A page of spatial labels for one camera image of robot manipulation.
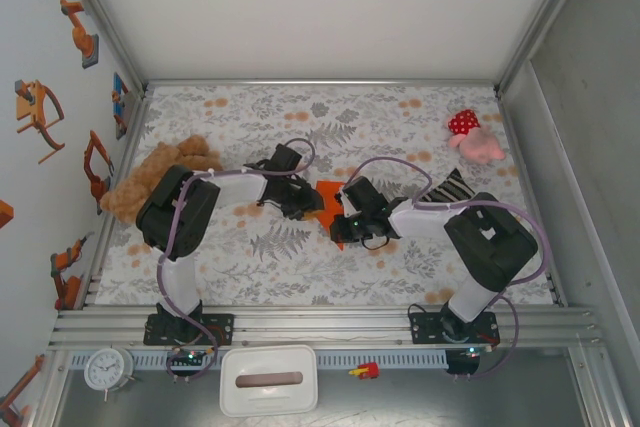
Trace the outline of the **brown teddy bear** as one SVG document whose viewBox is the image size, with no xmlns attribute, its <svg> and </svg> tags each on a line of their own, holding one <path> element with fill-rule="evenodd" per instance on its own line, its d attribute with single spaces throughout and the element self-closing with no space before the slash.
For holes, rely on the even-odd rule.
<svg viewBox="0 0 640 427">
<path fill-rule="evenodd" d="M 192 171 L 223 169 L 220 153 L 212 150 L 201 135 L 192 135 L 176 145 L 159 142 L 126 179 L 104 194 L 100 200 L 101 209 L 122 223 L 133 224 L 163 176 L 175 165 Z"/>
</svg>

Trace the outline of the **blue conveyor wall sticker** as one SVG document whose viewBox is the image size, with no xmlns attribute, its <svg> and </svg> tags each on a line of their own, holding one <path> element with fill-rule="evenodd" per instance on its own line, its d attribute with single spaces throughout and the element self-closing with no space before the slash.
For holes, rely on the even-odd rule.
<svg viewBox="0 0 640 427">
<path fill-rule="evenodd" d="M 113 74 L 113 86 L 111 92 L 112 113 L 115 121 L 116 139 L 120 140 L 124 137 L 128 130 L 127 120 L 127 95 L 129 89 L 120 75 L 115 72 Z"/>
</svg>

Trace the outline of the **small red yellow toy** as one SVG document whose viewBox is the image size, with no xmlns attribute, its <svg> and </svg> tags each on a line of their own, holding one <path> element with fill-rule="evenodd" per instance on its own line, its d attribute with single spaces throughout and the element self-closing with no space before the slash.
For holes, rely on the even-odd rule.
<svg viewBox="0 0 640 427">
<path fill-rule="evenodd" d="M 360 364 L 356 368 L 348 372 L 350 376 L 357 377 L 360 380 L 376 379 L 379 376 L 379 366 L 376 362 L 368 362 Z"/>
</svg>

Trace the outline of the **floral printed table mat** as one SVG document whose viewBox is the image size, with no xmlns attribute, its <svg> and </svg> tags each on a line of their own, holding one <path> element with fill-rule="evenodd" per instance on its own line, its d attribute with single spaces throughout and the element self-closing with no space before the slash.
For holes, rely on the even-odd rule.
<svg viewBox="0 0 640 427">
<path fill-rule="evenodd" d="M 161 86 L 151 95 L 135 161 L 159 143 L 196 134 L 235 169 L 292 141 L 314 159 L 305 172 L 310 182 L 359 173 L 392 199 L 458 171 L 473 190 L 524 207 L 512 149 L 502 160 L 476 165 L 449 147 L 447 120 L 466 109 L 507 144 L 489 87 Z M 208 305 L 441 304 L 467 275 L 446 238 L 339 247 L 318 222 L 291 221 L 254 204 L 214 213 L 195 269 Z"/>
</svg>

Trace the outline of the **orange clamp wall sticker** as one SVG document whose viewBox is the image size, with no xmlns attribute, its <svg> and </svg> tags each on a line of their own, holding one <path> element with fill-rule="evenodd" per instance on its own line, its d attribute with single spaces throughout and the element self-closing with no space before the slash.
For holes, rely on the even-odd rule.
<svg viewBox="0 0 640 427">
<path fill-rule="evenodd" d="M 16 119 L 28 122 L 19 127 L 16 132 L 21 134 L 29 129 L 34 129 L 45 141 L 50 151 L 38 160 L 38 164 L 46 162 L 53 155 L 63 150 L 66 144 L 57 142 L 51 136 L 49 130 L 65 119 L 64 110 L 54 92 L 39 80 L 15 82 L 16 94 Z M 48 121 L 45 112 L 45 104 L 49 102 L 56 113 L 53 120 Z"/>
</svg>

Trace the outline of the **aluminium enclosure frame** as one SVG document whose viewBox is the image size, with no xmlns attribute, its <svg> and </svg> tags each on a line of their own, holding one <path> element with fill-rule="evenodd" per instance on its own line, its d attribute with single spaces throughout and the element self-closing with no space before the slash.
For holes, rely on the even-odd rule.
<svg viewBox="0 0 640 427">
<path fill-rule="evenodd" d="M 118 60 L 125 61 L 139 89 L 184 84 L 213 84 L 217 80 L 142 80 L 134 67 L 132 47 L 125 42 L 102 0 L 87 1 L 97 16 L 98 27 L 113 44 Z M 518 348 L 558 354 L 566 350 L 565 370 L 573 382 L 569 400 L 577 402 L 581 421 L 590 427 L 621 427 L 640 421 L 640 337 L 633 325 L 635 307 L 625 302 L 624 292 L 607 258 L 593 212 L 575 176 L 567 140 L 557 129 L 553 104 L 544 95 L 544 83 L 532 59 L 547 42 L 551 30 L 567 17 L 572 0 L 543 0 L 511 55 L 497 85 L 498 104 L 505 115 L 509 140 L 515 143 L 516 164 L 525 176 L 525 194 L 535 219 L 549 225 L 553 210 L 561 222 L 551 228 L 551 243 L 558 250 L 552 262 L 552 280 L 563 307 L 524 306 L 521 310 L 521 342 Z M 414 85 L 476 86 L 489 81 L 471 79 L 225 79 L 232 85 Z M 141 343 L 143 315 L 150 307 L 85 307 L 89 280 L 80 289 L 80 310 L 60 314 L 47 346 L 52 374 L 34 426 L 57 425 L 65 402 L 65 382 L 72 353 L 98 347 L 130 347 L 159 351 Z M 306 344 L 320 350 L 409 350 L 406 315 L 400 307 L 211 307 L 205 311 L 229 311 L 236 315 L 232 347 Z"/>
</svg>

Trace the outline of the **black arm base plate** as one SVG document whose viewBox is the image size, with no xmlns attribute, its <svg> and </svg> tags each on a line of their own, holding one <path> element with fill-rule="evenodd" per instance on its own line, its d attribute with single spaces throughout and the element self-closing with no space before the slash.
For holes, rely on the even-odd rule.
<svg viewBox="0 0 640 427">
<path fill-rule="evenodd" d="M 230 345 L 233 338 L 232 314 L 202 314 L 199 323 L 215 338 L 218 346 Z M 144 326 L 146 346 L 210 345 L 211 339 L 198 327 L 181 317 L 151 314 Z"/>
<path fill-rule="evenodd" d="M 464 323 L 454 315 L 414 312 L 409 316 L 414 344 L 498 345 L 500 333 L 496 316 L 481 313 L 474 322 Z"/>
</svg>

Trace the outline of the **white alarm clock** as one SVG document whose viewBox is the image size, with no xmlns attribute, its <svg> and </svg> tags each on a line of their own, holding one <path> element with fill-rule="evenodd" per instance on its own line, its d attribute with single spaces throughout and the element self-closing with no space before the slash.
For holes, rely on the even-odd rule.
<svg viewBox="0 0 640 427">
<path fill-rule="evenodd" d="M 109 394 L 133 381 L 134 358 L 119 347 L 103 348 L 93 353 L 84 367 L 86 385 L 101 392 L 107 401 Z"/>
</svg>

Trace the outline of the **orange paper sheet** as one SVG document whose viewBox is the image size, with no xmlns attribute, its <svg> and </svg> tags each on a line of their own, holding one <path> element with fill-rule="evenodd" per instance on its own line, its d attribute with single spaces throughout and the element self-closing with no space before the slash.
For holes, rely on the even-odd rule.
<svg viewBox="0 0 640 427">
<path fill-rule="evenodd" d="M 316 218 L 326 233 L 330 233 L 330 226 L 336 215 L 343 215 L 344 208 L 336 199 L 344 183 L 339 181 L 319 180 L 316 183 L 316 191 L 321 195 L 324 202 L 324 209 L 320 211 Z"/>
</svg>

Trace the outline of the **white tissue box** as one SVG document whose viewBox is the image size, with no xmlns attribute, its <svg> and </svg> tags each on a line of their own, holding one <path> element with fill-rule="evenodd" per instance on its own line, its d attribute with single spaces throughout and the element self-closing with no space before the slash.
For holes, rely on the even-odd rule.
<svg viewBox="0 0 640 427">
<path fill-rule="evenodd" d="M 222 359 L 219 405 L 228 417 L 305 413 L 318 398 L 317 357 L 309 346 L 239 348 Z"/>
</svg>

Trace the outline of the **black white striped sock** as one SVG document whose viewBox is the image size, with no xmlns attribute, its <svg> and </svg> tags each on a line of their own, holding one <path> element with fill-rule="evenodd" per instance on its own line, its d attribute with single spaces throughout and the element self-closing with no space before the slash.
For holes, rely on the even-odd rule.
<svg viewBox="0 0 640 427">
<path fill-rule="evenodd" d="M 420 200 L 429 203 L 455 203 L 471 200 L 475 195 L 476 192 L 465 182 L 460 170 L 455 168 Z"/>
</svg>

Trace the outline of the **pink plush toy, dotted cap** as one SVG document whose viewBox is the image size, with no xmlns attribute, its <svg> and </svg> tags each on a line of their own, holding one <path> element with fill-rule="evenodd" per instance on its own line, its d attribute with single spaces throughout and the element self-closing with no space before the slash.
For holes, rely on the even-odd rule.
<svg viewBox="0 0 640 427">
<path fill-rule="evenodd" d="M 479 122 L 472 109 L 455 113 L 446 122 L 446 127 L 451 133 L 449 147 L 457 150 L 465 160 L 486 165 L 506 158 L 497 137 Z"/>
</svg>

